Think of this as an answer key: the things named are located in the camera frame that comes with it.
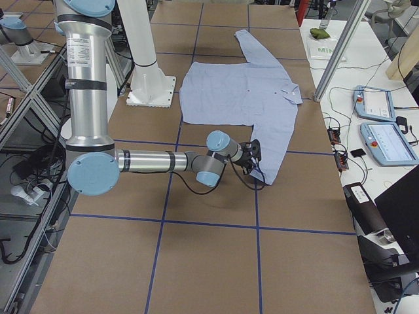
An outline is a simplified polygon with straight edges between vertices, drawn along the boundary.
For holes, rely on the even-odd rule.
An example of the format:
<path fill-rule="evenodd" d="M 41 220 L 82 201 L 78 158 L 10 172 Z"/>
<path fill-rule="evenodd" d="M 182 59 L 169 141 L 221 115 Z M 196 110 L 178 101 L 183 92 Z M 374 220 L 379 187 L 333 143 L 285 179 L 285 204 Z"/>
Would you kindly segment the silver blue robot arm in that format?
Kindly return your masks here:
<path fill-rule="evenodd" d="M 112 33 L 111 13 L 120 10 L 132 51 L 134 76 L 131 105 L 167 107 L 175 77 L 165 75 L 156 60 L 145 3 L 124 1 L 55 1 L 56 25 L 66 38 L 71 105 L 71 137 L 66 141 L 67 180 L 80 194 L 110 191 L 121 173 L 191 171 L 196 180 L 217 187 L 225 167 L 248 174 L 260 169 L 258 140 L 238 143 L 222 131 L 208 135 L 208 153 L 120 150 L 108 133 L 106 44 Z"/>

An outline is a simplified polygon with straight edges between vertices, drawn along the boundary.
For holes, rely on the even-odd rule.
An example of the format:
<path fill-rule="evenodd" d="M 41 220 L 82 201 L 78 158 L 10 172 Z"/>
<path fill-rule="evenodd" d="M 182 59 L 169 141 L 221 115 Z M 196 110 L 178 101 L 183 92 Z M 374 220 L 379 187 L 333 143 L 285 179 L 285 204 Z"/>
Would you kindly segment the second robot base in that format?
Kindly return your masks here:
<path fill-rule="evenodd" d="M 26 24 L 17 17 L 1 18 L 1 45 L 14 44 L 17 51 L 12 61 L 17 65 L 40 65 L 46 58 L 55 53 L 54 45 L 37 43 Z"/>

